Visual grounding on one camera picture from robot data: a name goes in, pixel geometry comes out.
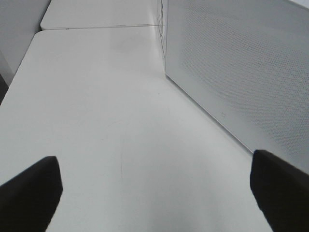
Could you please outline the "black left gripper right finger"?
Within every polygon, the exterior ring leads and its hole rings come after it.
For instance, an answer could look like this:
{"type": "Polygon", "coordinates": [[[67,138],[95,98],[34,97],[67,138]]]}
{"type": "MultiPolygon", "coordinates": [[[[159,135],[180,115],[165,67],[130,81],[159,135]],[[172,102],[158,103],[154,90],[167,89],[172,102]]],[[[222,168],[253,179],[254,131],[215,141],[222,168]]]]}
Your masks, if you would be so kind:
{"type": "Polygon", "coordinates": [[[250,188],[274,232],[309,230],[309,176],[266,150],[256,150],[250,188]]]}

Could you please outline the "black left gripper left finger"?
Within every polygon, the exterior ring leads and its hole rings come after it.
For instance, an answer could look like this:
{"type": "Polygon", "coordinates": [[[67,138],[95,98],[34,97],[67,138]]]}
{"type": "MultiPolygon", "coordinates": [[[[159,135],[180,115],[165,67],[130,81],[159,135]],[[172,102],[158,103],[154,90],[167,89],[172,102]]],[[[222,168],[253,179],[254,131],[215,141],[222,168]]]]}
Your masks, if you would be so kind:
{"type": "Polygon", "coordinates": [[[0,186],[0,230],[44,232],[63,191],[58,160],[45,157],[0,186]]]}

